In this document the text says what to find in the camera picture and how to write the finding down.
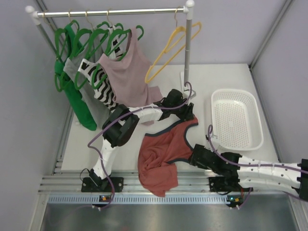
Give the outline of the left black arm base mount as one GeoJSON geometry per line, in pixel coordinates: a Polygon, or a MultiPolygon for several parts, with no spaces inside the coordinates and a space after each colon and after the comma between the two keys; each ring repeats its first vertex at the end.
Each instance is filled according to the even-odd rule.
{"type": "Polygon", "coordinates": [[[107,178],[101,180],[99,183],[95,183],[90,177],[84,178],[82,180],[81,191],[84,193],[112,193],[112,192],[122,192],[124,185],[124,178],[122,177],[111,177],[111,182],[113,183],[114,189],[107,178]]]}

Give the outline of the red tank top blue trim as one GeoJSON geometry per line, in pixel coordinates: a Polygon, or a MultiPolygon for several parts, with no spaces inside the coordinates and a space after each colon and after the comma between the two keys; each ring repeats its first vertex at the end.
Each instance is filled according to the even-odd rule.
{"type": "Polygon", "coordinates": [[[138,156],[138,174],[141,185],[158,197],[178,186],[178,172],[175,162],[187,161],[193,147],[187,140],[190,128],[198,126],[197,117],[192,120],[179,120],[166,129],[146,133],[138,156]]]}

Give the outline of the yellow hanger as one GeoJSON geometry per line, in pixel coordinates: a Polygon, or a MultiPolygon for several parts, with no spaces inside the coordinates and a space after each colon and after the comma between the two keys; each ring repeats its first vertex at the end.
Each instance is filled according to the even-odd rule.
{"type": "Polygon", "coordinates": [[[186,20],[186,26],[179,26],[176,18],[177,11],[175,12],[174,19],[176,20],[176,28],[171,33],[165,47],[159,53],[158,57],[155,59],[153,64],[149,67],[146,76],[144,78],[145,83],[150,83],[153,79],[165,69],[167,65],[171,63],[183,50],[185,50],[184,55],[184,78],[189,74],[189,65],[190,65],[190,50],[191,50],[191,41],[201,32],[202,23],[196,22],[193,23],[192,19],[189,18],[186,20]],[[158,62],[163,58],[164,55],[172,52],[175,48],[178,47],[178,50],[175,51],[172,56],[163,64],[161,67],[153,73],[153,68],[158,64],[158,62]]]}

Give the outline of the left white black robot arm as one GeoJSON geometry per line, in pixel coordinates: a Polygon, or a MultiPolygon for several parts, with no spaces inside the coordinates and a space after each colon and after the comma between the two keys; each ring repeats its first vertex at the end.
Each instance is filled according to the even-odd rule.
{"type": "Polygon", "coordinates": [[[162,121],[170,115],[175,115],[181,121],[192,120],[193,104],[189,103],[189,99],[194,95],[192,89],[184,92],[172,89],[166,97],[147,106],[127,107],[120,104],[116,107],[99,133],[103,137],[102,148],[99,150],[92,146],[98,136],[88,143],[88,147],[99,155],[97,163],[89,171],[93,187],[98,191],[107,189],[111,182],[112,153],[116,147],[124,146],[129,141],[137,125],[162,121]]]}

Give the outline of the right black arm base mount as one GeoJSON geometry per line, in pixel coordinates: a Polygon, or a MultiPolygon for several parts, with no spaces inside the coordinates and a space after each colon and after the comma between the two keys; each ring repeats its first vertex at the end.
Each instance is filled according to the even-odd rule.
{"type": "Polygon", "coordinates": [[[209,187],[211,192],[239,192],[240,187],[237,181],[226,177],[209,177],[209,187]]]}

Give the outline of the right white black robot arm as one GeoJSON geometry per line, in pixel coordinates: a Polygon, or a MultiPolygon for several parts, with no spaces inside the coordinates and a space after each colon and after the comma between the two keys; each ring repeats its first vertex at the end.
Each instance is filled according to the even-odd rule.
{"type": "Polygon", "coordinates": [[[308,200],[308,160],[300,163],[271,163],[252,159],[241,154],[206,149],[195,145],[189,164],[210,169],[224,177],[230,191],[239,187],[261,188],[285,192],[300,200],[308,200]]]}

